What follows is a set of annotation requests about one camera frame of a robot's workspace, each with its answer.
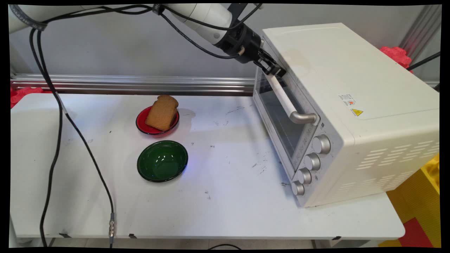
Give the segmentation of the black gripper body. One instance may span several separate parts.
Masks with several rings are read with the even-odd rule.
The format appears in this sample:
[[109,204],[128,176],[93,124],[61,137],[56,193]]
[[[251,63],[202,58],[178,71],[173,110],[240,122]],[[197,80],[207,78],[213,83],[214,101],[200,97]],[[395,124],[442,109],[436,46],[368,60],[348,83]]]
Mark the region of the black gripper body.
[[253,62],[259,65],[261,42],[260,36],[247,25],[239,25],[237,28],[225,32],[215,47],[221,49],[229,59],[234,57],[242,64]]

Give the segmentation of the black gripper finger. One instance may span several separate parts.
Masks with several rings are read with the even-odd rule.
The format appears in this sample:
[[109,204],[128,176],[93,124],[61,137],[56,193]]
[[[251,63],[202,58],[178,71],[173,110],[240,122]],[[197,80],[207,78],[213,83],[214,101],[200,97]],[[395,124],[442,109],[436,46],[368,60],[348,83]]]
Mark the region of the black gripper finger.
[[259,67],[265,75],[275,76],[278,73],[278,64],[269,61],[264,61],[263,59],[259,59],[258,61],[254,61],[254,64]]
[[[260,59],[263,59],[264,61],[270,60],[271,62],[278,64],[265,50],[260,50]],[[286,74],[286,70],[278,64],[278,73],[275,76],[283,76],[284,74]]]

